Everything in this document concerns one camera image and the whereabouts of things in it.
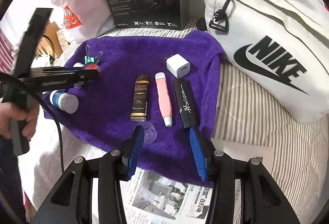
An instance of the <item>pink tube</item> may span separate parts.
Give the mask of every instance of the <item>pink tube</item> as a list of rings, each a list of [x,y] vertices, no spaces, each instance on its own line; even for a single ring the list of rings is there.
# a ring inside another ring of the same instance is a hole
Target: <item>pink tube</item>
[[[155,82],[157,83],[159,107],[162,118],[166,127],[171,127],[172,109],[165,74],[162,72],[155,74]]]

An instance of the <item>pink curtain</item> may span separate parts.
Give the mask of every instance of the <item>pink curtain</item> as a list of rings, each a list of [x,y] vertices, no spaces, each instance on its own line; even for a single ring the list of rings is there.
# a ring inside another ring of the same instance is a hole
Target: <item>pink curtain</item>
[[[12,44],[7,40],[6,36],[0,29],[0,71],[9,73],[12,70]]]

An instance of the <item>purple towel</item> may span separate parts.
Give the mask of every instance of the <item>purple towel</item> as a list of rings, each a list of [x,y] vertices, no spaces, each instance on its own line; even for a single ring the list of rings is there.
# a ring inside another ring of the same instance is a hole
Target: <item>purple towel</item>
[[[175,77],[167,70],[165,57],[180,54],[191,64],[190,81],[202,135],[210,139],[213,134],[219,88],[219,63],[223,49],[203,31],[192,31],[185,38],[162,37],[103,37],[80,45],[66,66],[83,63],[86,45],[90,56],[99,51],[105,54],[99,64],[99,79],[87,82],[80,90],[70,88],[69,93],[79,99],[78,110],[68,114],[52,106],[49,93],[44,100],[67,127],[81,140],[107,152],[119,148],[131,137],[138,122],[130,121],[135,77],[149,74],[147,121],[157,130],[155,142],[144,145],[138,162],[140,168],[151,170],[167,178],[204,185],[198,176],[190,142],[189,130],[184,130],[173,88]],[[155,74],[164,72],[173,110],[173,126],[165,127],[158,103]]]

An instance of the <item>power adapter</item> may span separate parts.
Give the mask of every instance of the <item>power adapter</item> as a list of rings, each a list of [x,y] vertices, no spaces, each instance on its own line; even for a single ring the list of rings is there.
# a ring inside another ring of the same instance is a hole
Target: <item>power adapter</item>
[[[176,78],[182,78],[190,72],[190,63],[179,54],[175,54],[167,59],[167,69]]]

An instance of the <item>hand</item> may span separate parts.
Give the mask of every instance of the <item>hand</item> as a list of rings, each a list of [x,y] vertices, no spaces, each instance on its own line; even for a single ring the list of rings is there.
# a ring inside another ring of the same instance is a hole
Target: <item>hand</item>
[[[36,132],[37,118],[39,114],[39,103],[35,103],[34,107],[25,112],[13,103],[0,103],[0,137],[11,139],[9,120],[14,118],[16,120],[25,120],[26,126],[22,131],[22,135],[29,141]]]

